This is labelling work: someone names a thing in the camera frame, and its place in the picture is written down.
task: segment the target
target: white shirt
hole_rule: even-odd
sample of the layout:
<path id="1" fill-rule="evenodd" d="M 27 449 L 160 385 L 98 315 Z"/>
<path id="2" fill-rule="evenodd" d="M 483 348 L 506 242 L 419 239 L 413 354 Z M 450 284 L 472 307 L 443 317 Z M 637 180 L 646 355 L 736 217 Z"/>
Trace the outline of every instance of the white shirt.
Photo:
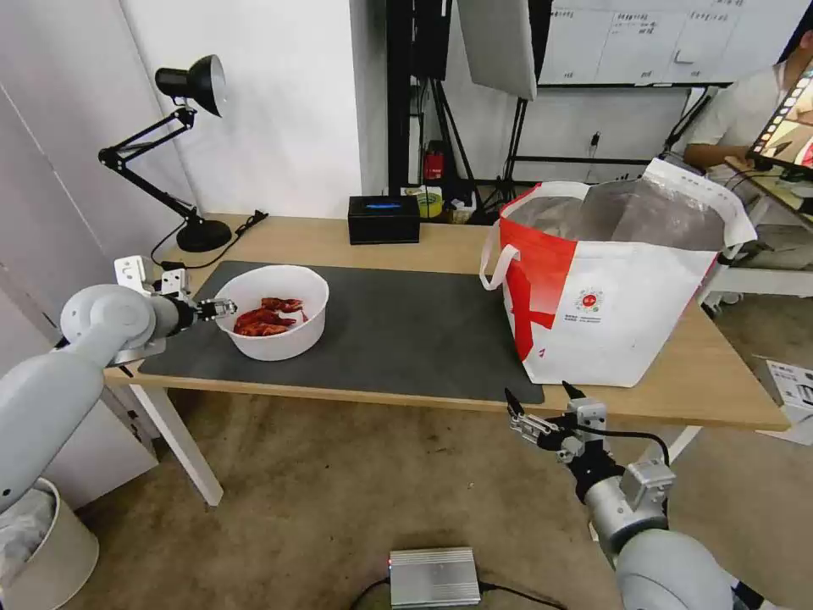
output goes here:
<path id="1" fill-rule="evenodd" d="M 753 144 L 785 98 L 784 72 L 784 64 L 774 65 L 720 91 L 689 130 L 686 144 Z M 714 181 L 727 180 L 731 175 L 733 172 L 724 165 L 709 168 L 708 177 Z"/>

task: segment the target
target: whiteboard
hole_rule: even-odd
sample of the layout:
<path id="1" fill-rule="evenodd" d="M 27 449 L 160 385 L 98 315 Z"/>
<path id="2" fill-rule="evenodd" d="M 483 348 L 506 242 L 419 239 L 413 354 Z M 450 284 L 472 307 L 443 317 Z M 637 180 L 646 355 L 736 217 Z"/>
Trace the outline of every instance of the whiteboard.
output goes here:
<path id="1" fill-rule="evenodd" d="M 776 63 L 809 0 L 554 0 L 540 85 L 729 82 Z"/>

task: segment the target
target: black box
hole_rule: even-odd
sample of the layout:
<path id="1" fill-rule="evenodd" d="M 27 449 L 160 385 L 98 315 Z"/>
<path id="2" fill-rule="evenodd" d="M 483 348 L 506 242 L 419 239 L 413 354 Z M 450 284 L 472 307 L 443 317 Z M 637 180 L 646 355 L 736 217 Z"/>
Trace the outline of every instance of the black box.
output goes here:
<path id="1" fill-rule="evenodd" d="M 350 243 L 418 243 L 421 214 L 414 195 L 351 197 Z"/>

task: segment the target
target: wooden table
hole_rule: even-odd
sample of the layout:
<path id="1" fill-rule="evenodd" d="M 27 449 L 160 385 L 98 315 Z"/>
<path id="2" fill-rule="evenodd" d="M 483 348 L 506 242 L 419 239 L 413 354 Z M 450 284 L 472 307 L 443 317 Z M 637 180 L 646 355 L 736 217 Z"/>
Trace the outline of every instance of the wooden table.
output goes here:
<path id="1" fill-rule="evenodd" d="M 214 215 L 212 218 L 221 219 L 232 227 L 244 220 L 242 216 L 227 214 Z M 420 244 L 351 246 L 344 220 L 268 218 L 248 231 L 224 256 L 224 260 L 477 274 L 479 254 L 486 232 L 486 227 L 423 225 Z M 215 254 L 190 254 L 175 249 L 166 258 L 192 265 L 207 262 Z M 190 271 L 193 291 L 202 285 L 214 267 Z M 133 386 L 147 413 L 207 502 L 212 505 L 219 502 L 223 491 L 180 421 L 165 388 L 327 398 L 494 413 L 505 413 L 506 409 L 503 402 L 471 402 L 436 396 L 197 380 L 142 374 L 138 371 L 137 364 L 130 368 L 132 378 L 126 377 L 117 369 L 110 369 L 107 372 L 108 382 Z M 787 420 L 756 378 L 711 320 L 694 303 L 687 307 L 672 338 L 636 387 L 624 389 L 595 386 L 589 388 L 589 394 L 606 403 L 612 421 L 628 419 L 638 421 L 643 426 L 688 426 L 680 441 L 683 446 L 696 434 L 699 426 L 731 426 L 749 430 L 785 430 L 788 427 Z M 562 388 L 546 386 L 545 395 L 545 404 L 530 410 L 559 413 L 564 409 L 567 396 Z"/>
<path id="2" fill-rule="evenodd" d="M 813 213 L 806 213 L 802 208 L 804 200 L 780 183 L 783 168 L 777 166 L 761 172 L 732 157 L 726 158 L 726 165 L 743 174 L 733 177 L 728 186 L 734 189 L 743 202 L 756 200 L 748 214 L 754 226 L 762 223 L 771 207 L 779 207 L 788 212 L 786 215 L 789 218 L 796 219 L 800 225 L 813 231 Z M 725 253 L 728 258 L 733 258 L 739 250 L 740 247 L 734 247 Z M 725 292 L 813 297 L 813 272 L 718 264 L 709 273 L 699 293 L 699 300 L 717 310 Z"/>

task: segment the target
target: black desk mat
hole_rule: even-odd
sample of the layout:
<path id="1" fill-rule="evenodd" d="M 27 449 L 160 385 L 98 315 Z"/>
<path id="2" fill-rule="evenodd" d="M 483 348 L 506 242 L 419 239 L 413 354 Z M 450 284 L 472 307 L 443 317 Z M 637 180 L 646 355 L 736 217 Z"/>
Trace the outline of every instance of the black desk mat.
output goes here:
<path id="1" fill-rule="evenodd" d="M 196 298 L 263 263 L 225 261 Z M 311 267 L 328 282 L 322 338 L 296 358 L 243 355 L 215 323 L 196 324 L 141 365 L 145 374 L 539 404 L 511 336 L 501 291 L 465 274 Z"/>

